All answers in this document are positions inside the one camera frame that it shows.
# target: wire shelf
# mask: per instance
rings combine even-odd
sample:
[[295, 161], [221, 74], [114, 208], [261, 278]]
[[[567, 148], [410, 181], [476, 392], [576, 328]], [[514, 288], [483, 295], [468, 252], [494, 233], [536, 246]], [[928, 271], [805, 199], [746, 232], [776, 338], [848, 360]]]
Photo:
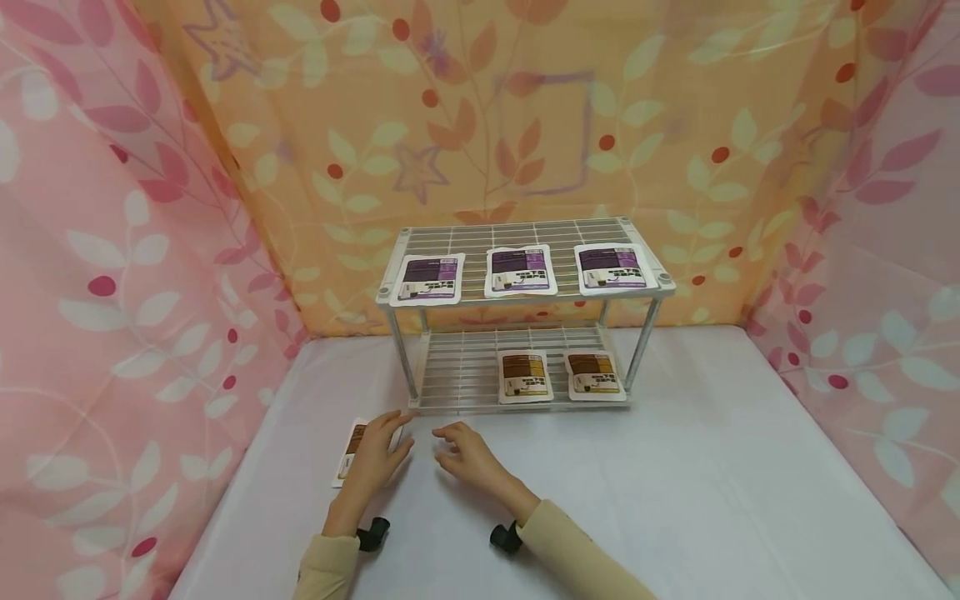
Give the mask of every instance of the wire shelf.
[[[547, 355], [547, 375], [553, 387], [550, 402], [501, 405], [499, 369], [496, 354], [500, 350], [543, 350]], [[429, 412], [500, 412], [556, 409], [609, 408], [627, 406], [626, 401], [574, 402], [567, 393], [564, 350], [612, 351], [607, 329], [595, 324], [500, 325], [495, 329], [426, 333], [420, 343], [417, 369], [419, 398], [412, 408]], [[617, 365], [617, 372], [623, 373]]]
[[[604, 297], [580, 294], [577, 281], [576, 258], [573, 248], [580, 244], [638, 244], [645, 252], [647, 263], [659, 287], [634, 290], [617, 294], [617, 298], [665, 298], [677, 289], [670, 275], [663, 269], [650, 248], [640, 237], [626, 217], [610, 219], [584, 219], [575, 221], [549, 221], [542, 223], [514, 223], [491, 226], [455, 228], [405, 228], [396, 239], [390, 263], [380, 283], [377, 303], [384, 310], [393, 310], [389, 305], [390, 294], [400, 277], [400, 263], [407, 254], [450, 254], [463, 252], [467, 255], [461, 299], [455, 306], [505, 304], [517, 302], [550, 302], [569, 300], [601, 300]], [[509, 296], [485, 298], [484, 278], [487, 274], [487, 250], [491, 248], [516, 248], [533, 244], [550, 246], [550, 259], [557, 279], [556, 296]], [[430, 309], [444, 308], [431, 306]]]

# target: lower shelf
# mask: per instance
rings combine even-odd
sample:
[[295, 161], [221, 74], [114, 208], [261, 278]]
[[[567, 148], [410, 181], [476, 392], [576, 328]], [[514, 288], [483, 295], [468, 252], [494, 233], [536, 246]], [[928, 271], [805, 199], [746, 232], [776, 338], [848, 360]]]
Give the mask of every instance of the lower shelf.
[[[507, 349], [544, 350], [553, 385], [552, 402], [500, 404], [496, 354]], [[564, 350], [606, 350], [616, 355], [607, 329], [596, 324], [499, 325], [483, 331], [432, 332], [420, 342], [417, 389], [410, 407], [422, 413], [587, 410], [628, 407], [625, 402], [574, 402], [567, 394]], [[622, 377], [622, 363], [617, 358]]]

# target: upper shelf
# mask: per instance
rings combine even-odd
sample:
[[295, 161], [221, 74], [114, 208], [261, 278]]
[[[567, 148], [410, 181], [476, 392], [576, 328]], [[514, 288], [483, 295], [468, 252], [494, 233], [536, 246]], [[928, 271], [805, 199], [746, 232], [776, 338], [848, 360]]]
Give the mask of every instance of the upper shelf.
[[[639, 244], [646, 253], [647, 263], [653, 270], [660, 287], [610, 294], [588, 296], [580, 293], [577, 281], [577, 266], [573, 247], [579, 244], [603, 243]], [[487, 250], [491, 248], [516, 248], [532, 244], [547, 244], [557, 278], [556, 296], [508, 296], [505, 298], [484, 297], [484, 277], [487, 274]], [[460, 302], [447, 306], [478, 306], [516, 302], [548, 303], [574, 300], [615, 300], [617, 298], [665, 298], [673, 296], [677, 289], [670, 274], [663, 269], [657, 257], [627, 217], [610, 219], [580, 219], [571, 221], [542, 221], [537, 223], [508, 223], [504, 225], [463, 226], [453, 228], [403, 228], [396, 239], [394, 253], [390, 257], [386, 273], [380, 282], [376, 302], [385, 310], [390, 306], [390, 294], [399, 276], [400, 263], [407, 254], [450, 254], [463, 252], [467, 255], [464, 264], [464, 279]]]

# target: star pattern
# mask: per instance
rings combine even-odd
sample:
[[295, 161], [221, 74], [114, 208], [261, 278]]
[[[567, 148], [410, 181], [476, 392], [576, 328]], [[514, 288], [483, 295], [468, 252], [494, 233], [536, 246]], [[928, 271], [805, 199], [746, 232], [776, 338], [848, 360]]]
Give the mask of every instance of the star pattern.
[[204, 6], [209, 24], [184, 25], [183, 30], [210, 55], [213, 81], [228, 79], [237, 69], [257, 75], [256, 61], [236, 15], [224, 0], [204, 0]]
[[413, 192], [421, 204], [426, 204], [427, 185], [450, 185], [450, 181], [437, 168], [440, 146], [430, 146], [416, 152], [404, 145], [396, 147], [400, 174], [396, 177], [394, 190]]

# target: product package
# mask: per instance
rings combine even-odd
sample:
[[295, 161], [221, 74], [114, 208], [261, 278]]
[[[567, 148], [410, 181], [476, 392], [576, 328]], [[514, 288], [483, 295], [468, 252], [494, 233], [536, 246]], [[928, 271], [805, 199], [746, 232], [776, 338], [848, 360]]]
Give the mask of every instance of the product package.
[[584, 296], [658, 287], [637, 244], [583, 244], [574, 247], [573, 255]]
[[442, 256], [404, 256], [390, 305], [456, 304], [460, 301], [466, 260], [467, 255], [462, 252]]
[[546, 352], [500, 350], [496, 354], [500, 371], [500, 403], [549, 402], [553, 386], [546, 368]]
[[518, 294], [554, 295], [557, 279], [546, 244], [522, 248], [494, 248], [487, 251], [484, 295], [500, 298]]
[[[360, 441], [363, 440], [363, 433], [367, 430], [367, 423], [369, 423], [369, 421], [363, 419], [353, 421], [353, 426], [350, 428], [350, 437], [347, 439], [347, 449], [344, 450], [344, 456], [340, 459], [340, 467], [337, 468], [337, 474], [333, 478], [332, 485], [334, 488], [342, 488], [344, 486], [344, 480], [347, 479], [347, 474], [350, 472], [350, 465], [353, 464], [357, 449], [360, 447]], [[403, 427], [401, 426], [390, 439], [389, 448], [391, 452], [396, 450], [396, 445], [399, 443], [402, 433]]]
[[564, 366], [570, 399], [574, 401], [625, 401], [627, 394], [616, 375], [616, 360], [603, 350], [567, 350]]

